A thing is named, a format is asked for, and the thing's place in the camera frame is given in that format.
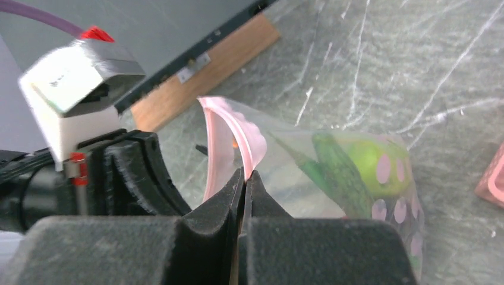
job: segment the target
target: gray marble surface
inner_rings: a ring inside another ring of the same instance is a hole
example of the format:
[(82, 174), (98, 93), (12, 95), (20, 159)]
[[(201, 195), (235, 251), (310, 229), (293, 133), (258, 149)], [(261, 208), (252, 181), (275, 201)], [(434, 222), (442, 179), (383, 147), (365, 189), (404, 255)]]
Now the gray marble surface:
[[(473, 191), (504, 140), (503, 6), (281, 0), (267, 12), (281, 40), (211, 94), (293, 125), (401, 135), (426, 212), (422, 283), (502, 284), (504, 210)], [(159, 136), (196, 206), (206, 179), (206, 159), (192, 148), (206, 142), (201, 107)]]

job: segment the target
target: plastic bag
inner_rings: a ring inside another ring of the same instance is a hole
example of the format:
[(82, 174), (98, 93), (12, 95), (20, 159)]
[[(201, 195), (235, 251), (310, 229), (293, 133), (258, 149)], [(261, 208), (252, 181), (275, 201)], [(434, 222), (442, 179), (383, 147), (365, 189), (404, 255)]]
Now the plastic bag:
[(305, 130), (222, 97), (201, 97), (209, 167), (204, 199), (238, 167), (261, 173), (268, 193), (296, 218), (377, 219), (392, 224), (418, 278), (424, 213), (399, 137)]

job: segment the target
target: cucumber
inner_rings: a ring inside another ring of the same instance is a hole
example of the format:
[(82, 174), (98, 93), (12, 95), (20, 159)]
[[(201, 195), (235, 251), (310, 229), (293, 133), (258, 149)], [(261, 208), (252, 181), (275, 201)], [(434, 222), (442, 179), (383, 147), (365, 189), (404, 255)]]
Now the cucumber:
[(351, 219), (371, 219), (374, 199), (354, 162), (332, 134), (314, 134), (313, 146), (324, 180), (331, 186), (326, 194)]
[(320, 163), (317, 161), (313, 160), (306, 154), (293, 149), (289, 145), (287, 145), (285, 142), (281, 141), (279, 138), (276, 136), (272, 135), (272, 138), (275, 140), (275, 142), (283, 148), (294, 160), (294, 163), (297, 165), (297, 167), (302, 171), (310, 180), (318, 187), (320, 188), (324, 193), (327, 194), (328, 191), (330, 191), (329, 184), (324, 179), (324, 175), (322, 172), (322, 167)]

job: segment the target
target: wooden board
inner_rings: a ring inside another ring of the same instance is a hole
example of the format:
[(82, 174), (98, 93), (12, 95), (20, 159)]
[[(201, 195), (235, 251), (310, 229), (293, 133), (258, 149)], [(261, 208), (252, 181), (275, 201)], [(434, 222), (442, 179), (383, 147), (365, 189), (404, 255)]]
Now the wooden board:
[(137, 129), (157, 131), (279, 38), (264, 15), (254, 17), (209, 50), (210, 63), (184, 84), (174, 75), (132, 106)]

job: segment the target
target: gray surface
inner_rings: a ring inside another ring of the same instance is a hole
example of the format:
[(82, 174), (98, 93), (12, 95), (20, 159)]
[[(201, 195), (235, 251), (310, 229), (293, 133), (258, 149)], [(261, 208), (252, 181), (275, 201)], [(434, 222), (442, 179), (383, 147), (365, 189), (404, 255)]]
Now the gray surface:
[[(83, 29), (97, 25), (127, 46), (148, 74), (180, 56), (254, 0), (20, 0)], [(2, 14), (0, 34), (21, 69), (71, 37), (53, 27)]]
[[(504, 211), (473, 190), (504, 140), (503, 4), (280, 1), (268, 16), (282, 39), (212, 94), (294, 124), (313, 87), (301, 126), (401, 134), (427, 217), (423, 283), (502, 284)], [(197, 204), (200, 107), (159, 135), (175, 183)]]
[(20, 74), (0, 36), (0, 150), (31, 152), (47, 144), (17, 85)]

